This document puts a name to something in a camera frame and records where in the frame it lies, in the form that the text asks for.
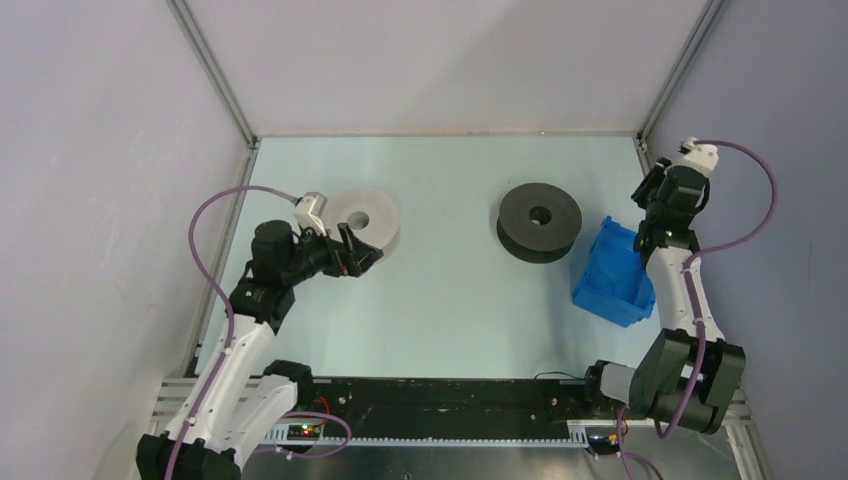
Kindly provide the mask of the blue plastic bin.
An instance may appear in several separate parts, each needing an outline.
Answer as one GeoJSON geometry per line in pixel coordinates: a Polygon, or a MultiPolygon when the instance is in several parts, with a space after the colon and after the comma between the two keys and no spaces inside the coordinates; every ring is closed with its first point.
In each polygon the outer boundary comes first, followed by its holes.
{"type": "Polygon", "coordinates": [[[656,305],[653,284],[634,250],[635,238],[634,231],[606,217],[571,291],[574,305],[624,328],[649,318],[656,305]]]}

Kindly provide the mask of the white cable spool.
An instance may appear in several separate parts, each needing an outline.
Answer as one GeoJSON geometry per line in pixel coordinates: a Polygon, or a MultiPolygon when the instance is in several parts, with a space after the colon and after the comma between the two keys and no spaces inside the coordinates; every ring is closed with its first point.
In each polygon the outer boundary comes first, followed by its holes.
{"type": "Polygon", "coordinates": [[[340,240],[339,223],[346,223],[362,242],[383,251],[380,262],[397,249],[401,237],[401,214],[394,198],[375,188],[347,190],[331,196],[321,214],[328,233],[340,240]]]}

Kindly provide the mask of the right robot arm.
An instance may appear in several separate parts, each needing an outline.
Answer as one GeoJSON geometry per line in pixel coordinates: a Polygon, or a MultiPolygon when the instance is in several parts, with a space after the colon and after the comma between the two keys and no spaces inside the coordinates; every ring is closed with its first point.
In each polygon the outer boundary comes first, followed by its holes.
{"type": "Polygon", "coordinates": [[[662,158],[632,198],[644,210],[633,249],[651,281],[660,330],[637,367],[599,360],[586,371],[585,411],[606,418],[620,405],[655,422],[713,434],[722,425],[746,366],[742,347],[716,325],[700,277],[700,246],[690,224],[708,201],[707,173],[662,158]]]}

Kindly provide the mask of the black cable spool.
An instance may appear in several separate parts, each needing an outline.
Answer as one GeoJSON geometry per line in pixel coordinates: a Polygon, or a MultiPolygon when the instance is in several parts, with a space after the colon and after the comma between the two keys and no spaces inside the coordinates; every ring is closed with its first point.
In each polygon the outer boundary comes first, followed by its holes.
{"type": "Polygon", "coordinates": [[[526,263],[548,264],[566,256],[581,229],[582,211],[566,191],[525,183],[505,194],[495,223],[502,247],[526,263]]]}

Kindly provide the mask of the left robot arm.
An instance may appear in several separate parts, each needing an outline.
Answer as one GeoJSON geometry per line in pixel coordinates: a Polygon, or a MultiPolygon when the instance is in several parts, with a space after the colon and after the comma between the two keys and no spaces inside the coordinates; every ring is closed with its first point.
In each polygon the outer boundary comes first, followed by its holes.
{"type": "Polygon", "coordinates": [[[283,220],[256,227],[252,257],[225,307],[227,324],[213,358],[176,416],[158,435],[139,440],[143,479],[238,479],[260,441],[286,413],[304,416],[316,403],[311,370],[290,361],[268,365],[252,396],[241,395],[252,369],[294,304],[294,288],[324,274],[360,277],[384,253],[346,223],[333,239],[283,220]]]}

